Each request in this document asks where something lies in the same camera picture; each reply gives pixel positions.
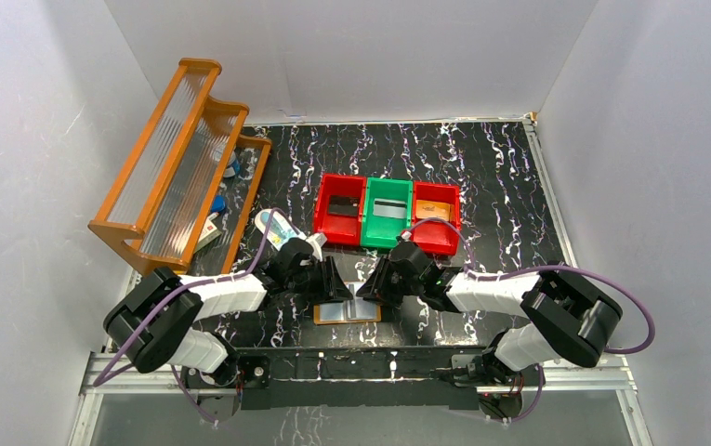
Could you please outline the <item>orange leather card holder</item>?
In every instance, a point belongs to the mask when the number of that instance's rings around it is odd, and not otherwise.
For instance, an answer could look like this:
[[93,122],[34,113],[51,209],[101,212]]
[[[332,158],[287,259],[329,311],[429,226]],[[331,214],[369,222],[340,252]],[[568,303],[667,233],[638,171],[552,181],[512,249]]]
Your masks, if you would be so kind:
[[347,282],[353,293],[351,300],[330,302],[317,305],[313,309],[313,321],[316,325],[380,322],[381,307],[356,296],[363,282]]

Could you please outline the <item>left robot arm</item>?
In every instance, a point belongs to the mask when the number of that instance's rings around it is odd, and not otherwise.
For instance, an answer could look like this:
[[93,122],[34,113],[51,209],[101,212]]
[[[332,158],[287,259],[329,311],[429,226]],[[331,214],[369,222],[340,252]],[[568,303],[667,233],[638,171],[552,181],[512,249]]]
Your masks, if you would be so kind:
[[160,267],[143,277],[104,318],[103,329],[142,374],[163,365],[195,369],[217,387],[234,382],[236,350],[221,336],[193,325],[214,316],[261,311],[288,296],[313,305],[346,302],[353,294],[334,259],[318,258],[294,238],[249,269],[218,276],[180,276]]

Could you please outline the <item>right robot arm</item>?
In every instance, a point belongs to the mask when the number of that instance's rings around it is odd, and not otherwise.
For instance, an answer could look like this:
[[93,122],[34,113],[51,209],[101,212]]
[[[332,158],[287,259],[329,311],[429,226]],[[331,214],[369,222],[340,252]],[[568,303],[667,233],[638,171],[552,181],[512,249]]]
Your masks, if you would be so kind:
[[394,308],[415,296],[437,311],[526,318],[521,328],[498,334],[478,358],[452,361],[454,374],[497,385],[545,361],[596,366],[623,317],[613,299],[566,265],[515,275],[476,274],[439,264],[413,242],[401,242],[382,256],[357,295]]

